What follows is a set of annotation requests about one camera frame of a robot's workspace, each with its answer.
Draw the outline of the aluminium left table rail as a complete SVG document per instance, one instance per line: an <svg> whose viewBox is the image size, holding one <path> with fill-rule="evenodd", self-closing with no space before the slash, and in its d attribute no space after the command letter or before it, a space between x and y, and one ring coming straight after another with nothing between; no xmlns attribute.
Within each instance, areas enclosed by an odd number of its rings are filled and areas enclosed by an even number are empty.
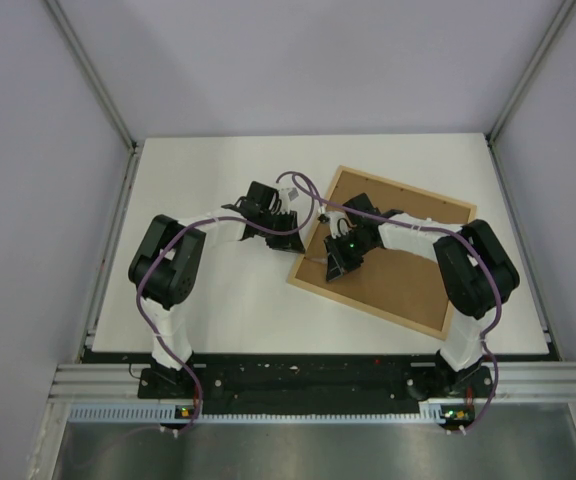
<svg viewBox="0 0 576 480"><path fill-rule="evenodd" d="M94 282L88 292L83 315L79 341L74 353L76 363L81 362L87 345L87 339L95 335L98 317L101 312L105 292L107 289L110 272L112 270L117 245L121 235L122 225L125 218L126 207L129 203L131 190L136 177L143 144L136 143L129 152L122 182L117 193L116 200L109 218L109 224L103 237L103 249L96 264Z"/></svg>

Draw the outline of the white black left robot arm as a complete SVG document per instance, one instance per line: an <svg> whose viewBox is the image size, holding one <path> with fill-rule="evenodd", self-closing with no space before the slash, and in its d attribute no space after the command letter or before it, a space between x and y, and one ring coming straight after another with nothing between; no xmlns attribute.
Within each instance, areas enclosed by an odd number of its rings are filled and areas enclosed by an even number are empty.
<svg viewBox="0 0 576 480"><path fill-rule="evenodd" d="M256 236L272 250L304 253L304 225L291 208L296 198L294 187L252 182L246 195L212 212L183 221L164 214L151 220L128 270L137 309L153 335L152 363L141 374L142 397L198 392L198 378L187 364L193 353L187 300L202 254Z"/></svg>

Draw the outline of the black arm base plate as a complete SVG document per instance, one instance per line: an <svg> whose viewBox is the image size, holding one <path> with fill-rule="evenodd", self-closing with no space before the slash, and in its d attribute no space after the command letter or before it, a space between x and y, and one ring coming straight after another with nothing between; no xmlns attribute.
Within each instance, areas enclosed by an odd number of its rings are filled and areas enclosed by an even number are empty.
<svg viewBox="0 0 576 480"><path fill-rule="evenodd" d="M140 398L182 399L203 389L206 403L387 400L453 397L484 399L493 375L477 361L453 371L435 354L217 354L194 353L187 373L150 365L141 374Z"/></svg>

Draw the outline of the aluminium right table rail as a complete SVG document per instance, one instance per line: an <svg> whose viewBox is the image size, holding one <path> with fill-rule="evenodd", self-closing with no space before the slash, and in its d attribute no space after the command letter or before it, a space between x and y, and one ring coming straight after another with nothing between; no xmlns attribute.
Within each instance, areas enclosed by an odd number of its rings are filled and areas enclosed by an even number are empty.
<svg viewBox="0 0 576 480"><path fill-rule="evenodd" d="M484 138L499 183L499 187L504 199L504 203L506 205L509 221L513 229L513 234L518 245L519 254L521 257L522 264L524 266L525 276L531 291L531 296L535 303L536 311L539 316L542 330L544 332L544 336L546 338L546 342L549 347L548 356L553 357L558 361L562 361L565 359L565 356L561 352L560 345L556 336L556 328L553 326L550 318L549 306L547 304L546 298L540 285L539 273L534 264L534 257L530 249L530 245L527 242L527 238L525 235L525 228L522 225L521 218L519 215L518 204L513 196L513 193L507 181L501 155L496 146L496 143L492 140L492 136L490 134L486 134Z"/></svg>

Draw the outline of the wooden picture frame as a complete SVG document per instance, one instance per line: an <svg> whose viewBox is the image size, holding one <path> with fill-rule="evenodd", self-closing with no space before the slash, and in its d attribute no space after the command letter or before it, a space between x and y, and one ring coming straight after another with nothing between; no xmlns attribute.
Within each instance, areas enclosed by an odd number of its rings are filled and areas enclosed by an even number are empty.
<svg viewBox="0 0 576 480"><path fill-rule="evenodd" d="M381 212L401 210L420 219L463 225L475 219L474 204L341 166L326 198L343 204L365 193ZM288 282L313 294L369 313L440 340L446 338L454 308L436 263L403 251L377 248L357 270L325 280L324 238L329 229L311 227L306 253L295 262Z"/></svg>

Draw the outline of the aluminium table rail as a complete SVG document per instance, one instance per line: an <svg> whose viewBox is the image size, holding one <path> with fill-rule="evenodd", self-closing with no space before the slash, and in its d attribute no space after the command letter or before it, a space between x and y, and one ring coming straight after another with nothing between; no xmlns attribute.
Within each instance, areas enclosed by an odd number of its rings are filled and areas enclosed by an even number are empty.
<svg viewBox="0 0 576 480"><path fill-rule="evenodd" d="M125 218L126 207L129 203L131 190L136 177L143 144L136 143L129 152L122 182L117 193L116 200L109 218L109 224L103 237L103 249L96 264L94 282L88 292L83 315L79 341L74 353L76 363L81 362L87 345L87 339L95 335L98 317L101 312L105 292L107 289L110 272L112 270L117 245L121 235L122 225Z"/></svg>
<svg viewBox="0 0 576 480"><path fill-rule="evenodd" d="M519 254L521 257L522 264L524 266L525 276L531 291L531 296L535 303L536 311L539 316L542 330L544 332L544 336L546 338L546 342L549 347L548 356L553 357L558 361L562 361L565 359L565 356L561 352L560 345L556 336L556 328L553 326L550 318L549 306L547 304L546 298L540 285L539 273L534 264L534 257L530 249L530 245L527 242L527 238L525 235L525 228L522 225L521 218L519 215L518 204L513 196L513 193L507 181L501 155L496 146L496 143L492 140L492 136L490 134L486 134L484 138L499 183L499 187L504 199L504 203L506 205L509 221L513 229L513 234L518 245Z"/></svg>

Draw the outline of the aluminium corner post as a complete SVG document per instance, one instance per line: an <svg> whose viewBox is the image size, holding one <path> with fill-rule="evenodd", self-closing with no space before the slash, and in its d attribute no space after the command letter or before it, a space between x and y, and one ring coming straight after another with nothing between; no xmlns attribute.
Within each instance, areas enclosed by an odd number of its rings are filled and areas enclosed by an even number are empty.
<svg viewBox="0 0 576 480"><path fill-rule="evenodd" d="M544 33L541 35L526 67L511 90L489 132L485 135L489 146L494 145L503 134L513 115L529 93L532 84L538 77L548 57L554 51L557 42L564 34L575 13L576 0L564 0L559 2L554 16L550 20Z"/></svg>
<svg viewBox="0 0 576 480"><path fill-rule="evenodd" d="M83 43L79 39L61 3L57 0L42 0L41 4L64 41L67 50L72 56L89 90L93 94L95 101L101 108L102 113L120 138L124 147L128 151L134 151L137 142L130 133L126 122L123 120L112 96L86 52Z"/></svg>

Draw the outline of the aluminium right corner post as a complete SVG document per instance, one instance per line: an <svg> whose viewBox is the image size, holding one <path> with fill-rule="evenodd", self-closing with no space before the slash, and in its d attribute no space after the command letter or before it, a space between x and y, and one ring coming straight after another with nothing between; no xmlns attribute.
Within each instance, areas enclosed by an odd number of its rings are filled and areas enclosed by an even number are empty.
<svg viewBox="0 0 576 480"><path fill-rule="evenodd" d="M494 145L503 134L513 115L529 93L532 84L538 77L548 57L554 51L557 42L564 34L575 13L576 0L564 0L559 2L554 16L550 20L544 33L541 35L526 67L511 90L489 132L485 135L489 146Z"/></svg>

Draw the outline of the aluminium left corner post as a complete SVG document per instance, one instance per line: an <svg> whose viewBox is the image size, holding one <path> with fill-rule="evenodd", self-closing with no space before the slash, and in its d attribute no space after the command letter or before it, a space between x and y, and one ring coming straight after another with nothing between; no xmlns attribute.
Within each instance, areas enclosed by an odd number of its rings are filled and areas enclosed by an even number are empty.
<svg viewBox="0 0 576 480"><path fill-rule="evenodd" d="M120 138L124 147L128 151L134 151L137 142L130 133L126 122L123 120L112 96L86 52L83 43L79 39L61 3L57 0L42 0L41 4L64 41L67 50L72 56L89 90L93 94L95 101L101 108L102 113Z"/></svg>

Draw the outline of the aluminium front rail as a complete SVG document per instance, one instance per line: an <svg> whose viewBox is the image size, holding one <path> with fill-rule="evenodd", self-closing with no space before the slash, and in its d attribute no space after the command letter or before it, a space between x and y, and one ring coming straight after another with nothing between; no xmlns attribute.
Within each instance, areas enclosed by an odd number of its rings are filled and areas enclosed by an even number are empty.
<svg viewBox="0 0 576 480"><path fill-rule="evenodd" d="M502 362L497 403L576 403L576 362ZM138 380L124 364L61 364L50 403L140 403Z"/></svg>

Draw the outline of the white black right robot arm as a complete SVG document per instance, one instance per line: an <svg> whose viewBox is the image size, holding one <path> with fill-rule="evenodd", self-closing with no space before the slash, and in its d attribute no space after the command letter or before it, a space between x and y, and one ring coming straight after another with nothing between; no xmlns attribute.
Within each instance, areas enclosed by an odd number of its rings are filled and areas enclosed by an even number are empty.
<svg viewBox="0 0 576 480"><path fill-rule="evenodd" d="M429 384L410 379L409 389L420 399L435 393L455 396L466 389L481 365L487 333L500 322L502 305L520 283L491 226L480 219L444 224L400 210L380 212L364 193L337 211L321 207L318 220L330 230L324 239L328 282L357 270L377 248L437 264L456 317L436 354Z"/></svg>

